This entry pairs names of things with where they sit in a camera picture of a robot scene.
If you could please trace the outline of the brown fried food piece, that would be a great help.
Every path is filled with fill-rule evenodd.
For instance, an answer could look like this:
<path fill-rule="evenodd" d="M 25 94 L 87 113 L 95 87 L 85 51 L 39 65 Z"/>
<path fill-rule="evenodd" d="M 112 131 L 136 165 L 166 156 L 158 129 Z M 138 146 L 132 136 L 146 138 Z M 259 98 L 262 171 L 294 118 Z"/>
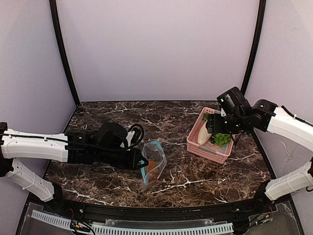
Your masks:
<path fill-rule="evenodd" d="M 149 160 L 148 170 L 147 170 L 147 179 L 153 181 L 158 177 L 158 164 L 155 161 Z"/>

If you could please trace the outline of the clear zip top bag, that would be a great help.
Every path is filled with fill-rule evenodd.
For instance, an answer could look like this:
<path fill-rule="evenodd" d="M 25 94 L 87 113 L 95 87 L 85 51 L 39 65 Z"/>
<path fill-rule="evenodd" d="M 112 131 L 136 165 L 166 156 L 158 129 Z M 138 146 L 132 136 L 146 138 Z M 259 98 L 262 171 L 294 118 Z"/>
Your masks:
<path fill-rule="evenodd" d="M 151 141 L 143 146 L 142 155 L 148 161 L 148 165 L 141 168 L 141 190 L 147 190 L 161 176 L 167 158 L 159 140 Z"/>

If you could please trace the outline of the pink plastic basket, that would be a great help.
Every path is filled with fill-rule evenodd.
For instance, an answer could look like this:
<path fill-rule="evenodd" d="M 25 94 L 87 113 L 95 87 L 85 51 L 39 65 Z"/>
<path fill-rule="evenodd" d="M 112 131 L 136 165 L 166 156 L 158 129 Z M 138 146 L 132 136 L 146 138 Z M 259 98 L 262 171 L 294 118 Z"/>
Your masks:
<path fill-rule="evenodd" d="M 200 157 L 212 160 L 214 162 L 224 164 L 232 152 L 232 148 L 234 145 L 233 140 L 230 140 L 230 143 L 223 146 L 213 144 L 211 143 L 211 140 L 208 140 L 204 145 L 198 144 L 198 134 L 201 127 L 205 123 L 205 121 L 203 120 L 203 116 L 205 114 L 215 114 L 217 112 L 217 110 L 208 107 L 204 107 L 202 109 L 187 137 L 187 151 Z"/>

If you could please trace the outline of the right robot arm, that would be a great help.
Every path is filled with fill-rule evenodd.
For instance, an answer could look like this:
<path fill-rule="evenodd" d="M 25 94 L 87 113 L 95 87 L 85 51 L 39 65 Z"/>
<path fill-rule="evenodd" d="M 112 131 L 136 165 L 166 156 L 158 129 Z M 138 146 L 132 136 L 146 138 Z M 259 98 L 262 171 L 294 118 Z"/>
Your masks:
<path fill-rule="evenodd" d="M 238 87 L 224 92 L 217 101 L 221 109 L 219 114 L 210 115 L 205 124 L 207 133 L 213 134 L 214 138 L 218 133 L 248 134 L 258 129 L 284 137 L 312 151 L 312 123 L 292 114 L 285 106 L 278 106 L 265 99 L 250 105 Z M 303 188 L 310 191 L 312 187 L 313 162 L 309 160 L 284 176 L 261 183 L 254 197 L 271 202 Z"/>

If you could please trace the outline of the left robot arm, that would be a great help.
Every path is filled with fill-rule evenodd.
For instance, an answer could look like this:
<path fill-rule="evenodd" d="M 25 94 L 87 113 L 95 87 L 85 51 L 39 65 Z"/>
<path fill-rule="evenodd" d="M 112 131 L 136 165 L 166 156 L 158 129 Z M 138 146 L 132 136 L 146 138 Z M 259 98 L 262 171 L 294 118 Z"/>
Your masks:
<path fill-rule="evenodd" d="M 88 133 L 33 134 L 0 124 L 0 175 L 37 196 L 43 202 L 62 200 L 60 186 L 44 180 L 24 166 L 20 159 L 44 159 L 68 164 L 105 163 L 119 169 L 137 170 L 149 162 L 137 147 L 144 129 L 134 124 L 128 130 L 114 122 Z"/>

